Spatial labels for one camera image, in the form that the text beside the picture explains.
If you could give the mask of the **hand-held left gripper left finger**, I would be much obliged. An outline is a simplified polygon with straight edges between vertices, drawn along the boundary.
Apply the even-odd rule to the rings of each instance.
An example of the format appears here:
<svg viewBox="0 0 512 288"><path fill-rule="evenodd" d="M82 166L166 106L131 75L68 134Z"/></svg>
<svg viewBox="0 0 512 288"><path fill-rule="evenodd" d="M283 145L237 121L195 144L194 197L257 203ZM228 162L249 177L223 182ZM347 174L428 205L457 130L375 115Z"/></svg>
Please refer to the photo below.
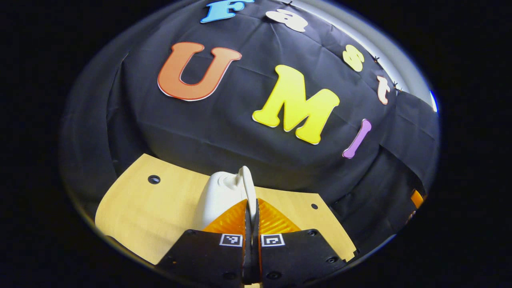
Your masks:
<svg viewBox="0 0 512 288"><path fill-rule="evenodd" d="M165 272L214 288L252 281L248 201L223 212L203 230L186 230L157 264Z"/></svg>

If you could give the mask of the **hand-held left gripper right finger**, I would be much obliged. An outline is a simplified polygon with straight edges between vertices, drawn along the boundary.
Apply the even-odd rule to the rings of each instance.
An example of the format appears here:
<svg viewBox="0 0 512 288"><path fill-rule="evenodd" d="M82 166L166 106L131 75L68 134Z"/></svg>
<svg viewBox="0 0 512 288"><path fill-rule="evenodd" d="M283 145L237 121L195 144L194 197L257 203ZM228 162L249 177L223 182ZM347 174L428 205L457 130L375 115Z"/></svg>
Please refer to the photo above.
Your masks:
<svg viewBox="0 0 512 288"><path fill-rule="evenodd" d="M303 288L347 265L317 229L300 230L263 199L257 207L255 272L262 288Z"/></svg>

